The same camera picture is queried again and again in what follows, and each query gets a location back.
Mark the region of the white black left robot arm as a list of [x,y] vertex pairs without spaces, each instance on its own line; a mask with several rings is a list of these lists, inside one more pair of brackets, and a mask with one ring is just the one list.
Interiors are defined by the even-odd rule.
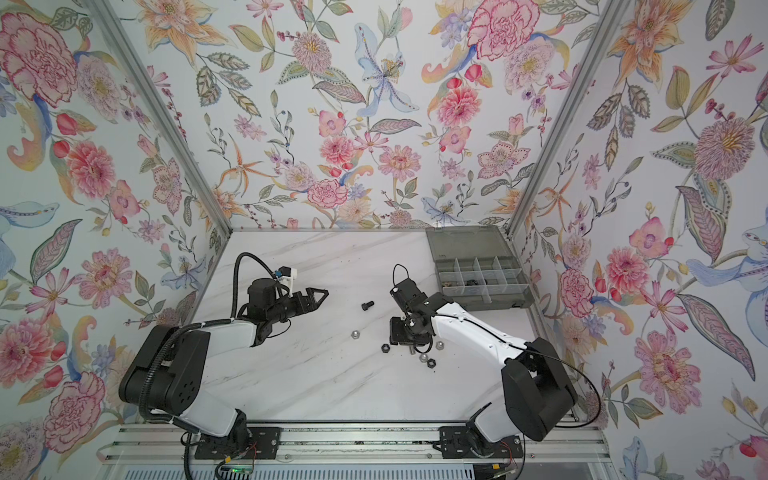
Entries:
[[119,399],[138,408],[149,423],[169,423],[191,433],[243,440],[247,416],[212,393],[202,381],[208,359],[262,345],[276,324],[313,313],[328,298],[326,289],[290,289],[271,278],[248,288],[248,301],[228,318],[183,327],[158,325],[149,333],[123,375]]

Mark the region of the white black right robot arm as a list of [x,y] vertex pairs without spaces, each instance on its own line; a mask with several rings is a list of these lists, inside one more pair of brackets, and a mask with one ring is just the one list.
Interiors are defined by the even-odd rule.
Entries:
[[546,339],[507,334],[442,293],[426,295],[409,278],[395,284],[390,295],[402,312],[390,321],[391,344],[416,348],[447,340],[487,360],[500,374],[503,401],[470,417],[470,438],[494,444],[522,435],[541,442],[575,406],[577,393],[565,364]]

